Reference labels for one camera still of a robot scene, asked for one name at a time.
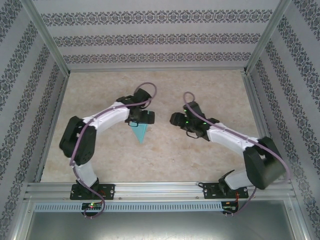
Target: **green triangle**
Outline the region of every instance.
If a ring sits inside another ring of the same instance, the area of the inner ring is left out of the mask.
[[[132,122],[130,124],[130,127],[132,128],[136,138],[142,144],[145,138],[145,134],[147,132],[148,124]]]

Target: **aluminum frame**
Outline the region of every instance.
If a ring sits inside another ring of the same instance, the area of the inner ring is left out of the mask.
[[[264,115],[263,115],[261,106],[259,104],[258,96],[255,91],[255,87],[251,79],[251,76],[247,74],[245,71],[241,71],[241,76],[242,76],[246,94],[248,96],[248,100],[250,103],[250,107],[252,110],[253,118],[255,121],[255,125],[256,125],[259,137],[260,138],[264,136],[270,137],[268,127],[263,117]]]
[[[52,121],[50,129],[48,130],[49,131],[48,141],[47,141],[47,144],[44,147],[43,155],[42,155],[42,158],[40,160],[39,167],[38,167],[38,172],[36,173],[35,178],[34,178],[34,181],[37,182],[37,183],[40,182],[40,180],[41,180],[41,176],[42,176],[42,173],[43,173],[46,161],[47,161],[47,157],[48,157],[48,154],[49,154],[49,149],[50,149],[51,142],[52,142],[52,139],[54,137],[54,132],[55,132],[55,129],[56,129],[56,125],[57,125],[57,122],[58,122],[58,117],[59,117],[59,114],[60,114],[62,102],[63,102],[63,99],[65,97],[65,93],[66,93],[66,90],[67,90],[68,81],[69,81],[69,75],[67,75],[64,78],[62,91],[61,91],[61,94],[60,94],[59,99],[58,99],[58,103],[57,103],[57,106],[56,106],[56,109],[55,109],[53,121]]]
[[[58,49],[58,46],[56,45],[54,38],[51,36],[44,20],[39,14],[33,0],[21,0],[21,4],[23,8],[26,10],[26,12],[28,13],[36,29],[40,33],[44,43],[47,45],[48,49],[50,50],[50,53],[52,54],[54,60],[58,64],[63,75],[65,77],[66,76],[68,77],[70,73],[68,65],[64,57],[62,56],[60,50]]]
[[[37,203],[88,203],[90,200],[70,200],[70,191],[74,183],[29,183],[27,185],[22,208],[17,217],[15,228],[9,239],[26,239],[32,223]],[[117,182],[115,184],[114,200],[108,203],[215,203],[234,201],[230,199],[205,199],[203,189],[198,182]],[[254,187],[248,187],[249,195]],[[310,240],[307,226],[304,222],[295,191],[291,182],[270,185],[265,190],[257,190],[252,201],[278,200],[283,201],[289,222],[296,240]]]
[[[287,10],[289,4],[292,0],[280,0],[277,7],[272,14],[269,23],[267,24],[266,28],[264,29],[256,47],[254,48],[246,66],[244,69],[247,73],[250,73],[252,69],[255,67],[259,57],[261,56],[263,50],[265,49],[269,39],[271,38],[272,34],[274,33],[275,29],[277,28],[278,23],[280,22],[281,18],[283,17],[285,11]]]
[[[243,70],[241,66],[80,68],[71,73]]]

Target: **damask pattern wall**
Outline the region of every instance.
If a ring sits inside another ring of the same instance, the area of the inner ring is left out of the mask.
[[[319,20],[319,0],[293,0],[251,72],[311,239],[320,239]]]
[[[35,0],[71,70],[244,67],[279,0]]]
[[[33,182],[65,76],[18,0],[0,0],[0,240]]]

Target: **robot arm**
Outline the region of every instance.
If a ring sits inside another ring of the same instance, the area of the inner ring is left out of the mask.
[[[119,122],[154,124],[155,113],[153,111],[143,110],[146,108],[144,105],[119,107],[128,104],[141,103],[149,100],[150,98],[151,96],[145,90],[139,88],[133,96],[130,95],[118,98],[116,102],[108,108],[113,110],[107,111],[97,118],[95,118],[95,116],[98,116],[99,113],[84,118],[74,116],[69,120],[59,147],[63,150],[66,157],[71,158],[82,128],[93,119],[83,133],[74,158],[75,171],[79,179],[85,185],[95,191],[99,186],[99,179],[94,173],[90,161],[95,152],[96,136]],[[84,193],[91,194],[91,192],[89,192],[78,181],[77,183]]]
[[[195,101],[188,103],[188,105],[198,115],[206,118]],[[250,139],[253,142],[267,147],[277,155],[280,155],[271,138],[263,137],[258,139],[232,130],[234,133],[247,139],[243,140],[226,131],[230,129],[219,120],[214,118],[207,119],[209,122],[219,127],[211,126],[190,112],[186,105],[184,105],[183,108],[184,114],[180,112],[172,114],[170,119],[172,125],[179,126],[181,129],[185,130],[189,137],[191,137],[189,133],[195,133],[197,138],[203,138],[209,142],[221,144],[244,158],[245,169],[239,171],[232,170],[219,179],[219,189],[225,195],[228,194],[229,190],[236,190],[248,186],[255,186],[263,190],[285,173],[285,168],[276,158],[247,141]]]

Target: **ventilated metal strip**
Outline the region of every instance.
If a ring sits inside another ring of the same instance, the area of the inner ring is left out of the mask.
[[[37,203],[36,213],[78,213],[81,212],[81,202],[67,203]],[[220,201],[196,201],[196,202],[108,202],[104,212],[210,212],[222,211]]]

